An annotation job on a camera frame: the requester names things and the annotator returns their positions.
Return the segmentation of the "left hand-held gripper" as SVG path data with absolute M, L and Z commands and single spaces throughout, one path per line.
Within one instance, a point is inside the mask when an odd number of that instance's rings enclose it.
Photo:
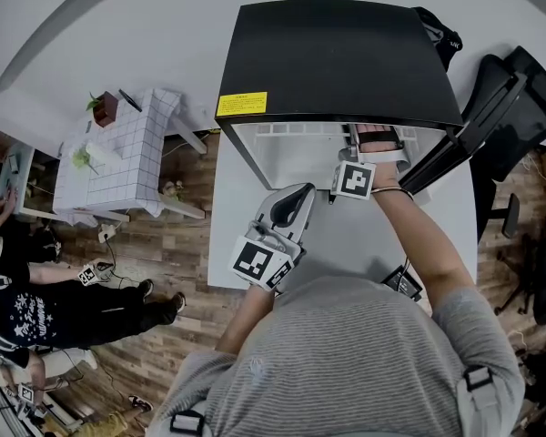
M 265 198 L 256 220 L 238 237 L 229 270 L 252 286 L 281 292 L 281 281 L 306 254 L 299 242 L 308 228 L 316 196 L 313 184 L 295 184 Z

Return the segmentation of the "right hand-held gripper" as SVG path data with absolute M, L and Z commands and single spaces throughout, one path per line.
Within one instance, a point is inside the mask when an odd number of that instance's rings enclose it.
M 394 164 L 398 172 L 404 172 L 410 167 L 410 156 L 394 126 L 390 127 L 399 137 L 397 145 L 382 142 L 359 145 L 356 143 L 357 124 L 348 125 L 351 135 L 345 138 L 346 146 L 339 151 L 339 164 L 334 172 L 330 195 L 331 198 L 342 196 L 368 200 L 377 165 Z

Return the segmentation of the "white wire fridge shelf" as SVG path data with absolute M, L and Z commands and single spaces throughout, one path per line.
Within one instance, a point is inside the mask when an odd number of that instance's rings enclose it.
M 350 127 L 342 123 L 269 123 L 258 124 L 258 137 L 350 137 Z

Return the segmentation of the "person's left forearm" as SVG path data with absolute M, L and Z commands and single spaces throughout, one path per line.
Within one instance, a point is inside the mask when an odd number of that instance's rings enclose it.
M 234 317 L 218 340 L 215 350 L 238 355 L 248 335 L 272 310 L 274 292 L 250 286 Z

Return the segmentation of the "person's right forearm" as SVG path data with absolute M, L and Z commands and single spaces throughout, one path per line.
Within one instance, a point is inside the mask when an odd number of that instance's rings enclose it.
M 450 239 L 400 187 L 396 172 L 394 164 L 377 165 L 373 195 L 437 309 L 450 294 L 476 286 Z

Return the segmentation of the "black shoulder bag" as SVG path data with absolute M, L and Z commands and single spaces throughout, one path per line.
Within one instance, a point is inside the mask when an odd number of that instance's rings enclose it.
M 463 43 L 459 34 L 445 26 L 431 11 L 424 7 L 413 7 L 434 45 L 445 71 L 449 70 L 452 58 L 462 50 Z

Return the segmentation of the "black mini fridge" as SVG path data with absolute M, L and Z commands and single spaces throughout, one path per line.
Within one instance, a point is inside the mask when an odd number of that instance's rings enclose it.
M 258 124 L 394 126 L 404 178 L 463 121 L 438 52 L 413 8 L 284 0 L 238 11 L 219 95 L 267 92 L 264 114 L 216 117 L 268 190 L 331 186 L 345 137 L 258 137 Z

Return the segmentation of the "person's right hand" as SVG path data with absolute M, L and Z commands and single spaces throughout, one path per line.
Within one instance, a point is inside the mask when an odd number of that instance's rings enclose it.
M 399 142 L 396 131 L 390 126 L 357 124 L 355 128 L 356 143 L 359 145 L 376 142 L 397 145 Z

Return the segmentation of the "black box device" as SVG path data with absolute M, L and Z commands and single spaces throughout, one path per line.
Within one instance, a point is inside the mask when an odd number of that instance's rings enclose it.
M 390 287 L 392 290 L 405 295 L 415 302 L 422 299 L 422 286 L 410 275 L 409 270 L 403 265 L 398 266 L 392 271 L 381 284 Z

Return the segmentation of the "yellow warning label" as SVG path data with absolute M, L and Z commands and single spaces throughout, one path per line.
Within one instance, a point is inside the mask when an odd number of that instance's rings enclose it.
M 223 95 L 218 99 L 216 117 L 264 114 L 267 102 L 267 92 Z

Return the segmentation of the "grey striped sweater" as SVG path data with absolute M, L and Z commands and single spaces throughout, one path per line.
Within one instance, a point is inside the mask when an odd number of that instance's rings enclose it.
M 524 389 L 478 291 L 427 313 L 324 277 L 280 296 L 238 355 L 188 355 L 147 437 L 176 437 L 176 415 L 199 403 L 214 437 L 509 437 Z

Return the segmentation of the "white checked tablecloth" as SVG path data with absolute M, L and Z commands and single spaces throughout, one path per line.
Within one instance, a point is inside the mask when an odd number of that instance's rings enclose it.
M 85 214 L 141 208 L 158 217 L 159 172 L 164 137 L 180 95 L 149 88 L 135 105 L 118 102 L 116 121 L 100 127 L 88 119 L 64 143 L 53 211 L 74 225 Z

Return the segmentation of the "black office chair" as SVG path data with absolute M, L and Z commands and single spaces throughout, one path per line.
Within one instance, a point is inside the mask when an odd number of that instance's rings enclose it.
M 517 196 L 506 208 L 492 206 L 497 184 L 546 139 L 546 70 L 521 46 L 505 58 L 484 56 L 462 118 L 468 133 L 485 136 L 470 158 L 477 239 L 491 219 L 500 219 L 510 238 L 520 214 Z

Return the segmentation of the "white flower bouquet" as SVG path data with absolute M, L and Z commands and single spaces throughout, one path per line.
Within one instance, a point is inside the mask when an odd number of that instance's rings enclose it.
M 70 157 L 76 168 L 89 167 L 96 171 L 94 163 L 119 168 L 122 164 L 121 156 L 109 148 L 88 140 L 75 146 L 70 152 Z

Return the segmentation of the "potted plant brown pot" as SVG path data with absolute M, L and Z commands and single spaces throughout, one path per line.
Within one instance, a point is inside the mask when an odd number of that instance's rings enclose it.
M 98 97 L 91 97 L 86 110 L 92 113 L 97 125 L 107 127 L 116 121 L 117 106 L 117 98 L 105 91 Z

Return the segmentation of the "light blue small table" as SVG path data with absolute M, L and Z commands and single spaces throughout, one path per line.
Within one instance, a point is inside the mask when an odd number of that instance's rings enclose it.
M 5 198 L 8 189 L 17 194 L 14 213 L 29 215 L 25 207 L 25 190 L 35 149 L 22 142 L 14 143 L 6 152 L 0 172 L 0 198 Z

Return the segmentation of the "black picture frame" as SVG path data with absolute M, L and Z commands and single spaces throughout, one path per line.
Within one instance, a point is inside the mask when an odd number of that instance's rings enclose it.
M 121 88 L 118 89 L 118 93 L 137 112 L 143 111 L 143 108 L 141 107 L 140 102 L 137 99 L 131 97 L 127 92 L 125 92 Z

